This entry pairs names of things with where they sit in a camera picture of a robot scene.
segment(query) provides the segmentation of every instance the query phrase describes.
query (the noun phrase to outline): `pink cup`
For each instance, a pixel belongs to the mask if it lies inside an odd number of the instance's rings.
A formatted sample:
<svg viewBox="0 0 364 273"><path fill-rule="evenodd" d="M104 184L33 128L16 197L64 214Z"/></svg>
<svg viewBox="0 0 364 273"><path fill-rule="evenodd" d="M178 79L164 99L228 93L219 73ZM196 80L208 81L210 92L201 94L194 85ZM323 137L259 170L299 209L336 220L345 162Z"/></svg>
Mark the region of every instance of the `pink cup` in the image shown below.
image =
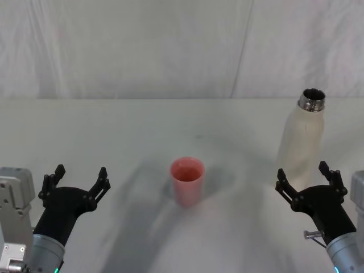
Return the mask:
<svg viewBox="0 0 364 273"><path fill-rule="evenodd" d="M201 200L205 167L196 158L178 158L171 165L171 175L176 201L184 207L193 206Z"/></svg>

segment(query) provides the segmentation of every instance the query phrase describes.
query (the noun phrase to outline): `white bottle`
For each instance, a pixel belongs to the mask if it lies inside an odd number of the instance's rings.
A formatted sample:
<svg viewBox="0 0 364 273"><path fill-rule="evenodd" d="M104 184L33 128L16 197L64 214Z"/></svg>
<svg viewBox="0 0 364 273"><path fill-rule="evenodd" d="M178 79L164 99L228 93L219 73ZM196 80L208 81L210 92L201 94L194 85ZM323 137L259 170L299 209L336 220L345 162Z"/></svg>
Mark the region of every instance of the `white bottle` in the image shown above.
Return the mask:
<svg viewBox="0 0 364 273"><path fill-rule="evenodd" d="M324 132L324 107L324 92L306 89L286 121L277 167L283 169L297 191L312 185L312 168L319 167L317 154Z"/></svg>

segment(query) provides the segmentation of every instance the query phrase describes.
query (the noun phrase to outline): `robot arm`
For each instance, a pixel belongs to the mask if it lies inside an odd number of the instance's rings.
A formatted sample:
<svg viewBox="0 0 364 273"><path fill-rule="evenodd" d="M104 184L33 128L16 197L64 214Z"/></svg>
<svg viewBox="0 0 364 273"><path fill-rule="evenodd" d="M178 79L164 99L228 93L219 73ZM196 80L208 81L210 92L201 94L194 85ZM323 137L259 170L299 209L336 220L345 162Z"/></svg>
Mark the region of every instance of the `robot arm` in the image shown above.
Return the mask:
<svg viewBox="0 0 364 273"><path fill-rule="evenodd" d="M303 212L311 217L318 231L306 232L305 238L310 238L310 235L313 237L319 235L323 238L336 273L364 273L364 256L359 250L359 248L363 248L364 244L362 246L357 244L357 235L364 232L360 225L362 217L359 217L359 231L357 232L341 206L348 191L342 183L340 171L330 170L326 162L320 163L319 170L326 177L329 185L318 185L296 192L287 181L283 170L280 169L278 170L276 190L288 201L294 212ZM352 184L351 192L356 192L356 189L362 187L363 195L364 172L361 174L363 174L362 183L357 184L356 187Z"/></svg>
<svg viewBox="0 0 364 273"><path fill-rule="evenodd" d="M110 189L105 168L90 191L78 188L57 188L65 174L58 165L52 175L45 175L39 198L45 210L32 231L29 210L34 199L30 171L0 168L0 223L4 248L0 272L57 273L63 264L65 244L80 215L96 210L97 204Z"/></svg>

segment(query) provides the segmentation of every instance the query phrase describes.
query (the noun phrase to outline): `white backdrop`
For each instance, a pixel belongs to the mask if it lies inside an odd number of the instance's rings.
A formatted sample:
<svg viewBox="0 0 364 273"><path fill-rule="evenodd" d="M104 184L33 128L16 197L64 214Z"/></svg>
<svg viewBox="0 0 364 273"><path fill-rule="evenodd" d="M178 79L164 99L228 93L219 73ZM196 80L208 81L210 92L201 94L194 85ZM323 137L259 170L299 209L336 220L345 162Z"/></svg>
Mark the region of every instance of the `white backdrop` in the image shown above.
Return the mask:
<svg viewBox="0 0 364 273"><path fill-rule="evenodd" d="M362 0L0 0L0 97L364 95Z"/></svg>

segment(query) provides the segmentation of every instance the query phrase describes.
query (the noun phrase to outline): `cable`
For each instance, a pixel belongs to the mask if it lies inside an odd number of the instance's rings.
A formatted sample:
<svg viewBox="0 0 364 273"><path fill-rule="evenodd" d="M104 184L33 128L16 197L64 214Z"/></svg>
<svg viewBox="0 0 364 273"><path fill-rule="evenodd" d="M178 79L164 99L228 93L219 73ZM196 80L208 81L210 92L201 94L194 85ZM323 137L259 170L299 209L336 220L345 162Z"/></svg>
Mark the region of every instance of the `cable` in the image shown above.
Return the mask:
<svg viewBox="0 0 364 273"><path fill-rule="evenodd" d="M320 246L322 246L324 249L326 249L326 246L323 243L319 242L315 238L311 238L311 239L314 240L316 243L318 243Z"/></svg>

